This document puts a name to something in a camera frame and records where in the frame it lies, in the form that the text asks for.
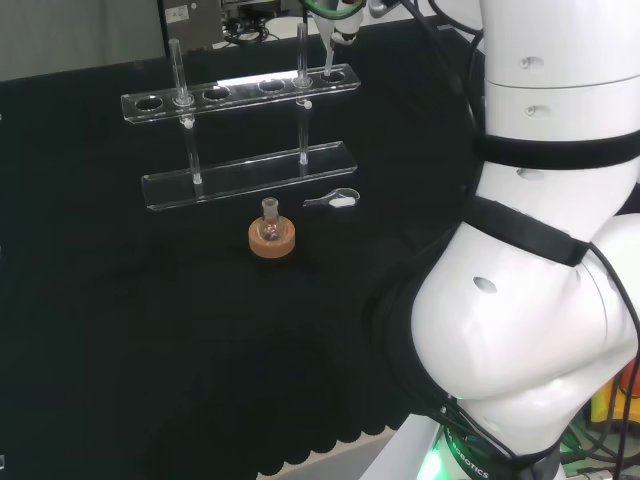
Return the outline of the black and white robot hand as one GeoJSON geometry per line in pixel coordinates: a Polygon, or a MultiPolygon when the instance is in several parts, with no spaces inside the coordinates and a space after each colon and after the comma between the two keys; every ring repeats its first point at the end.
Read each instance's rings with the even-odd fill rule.
{"type": "Polygon", "coordinates": [[[326,45],[351,45],[364,20],[363,0],[304,0],[326,45]]]}

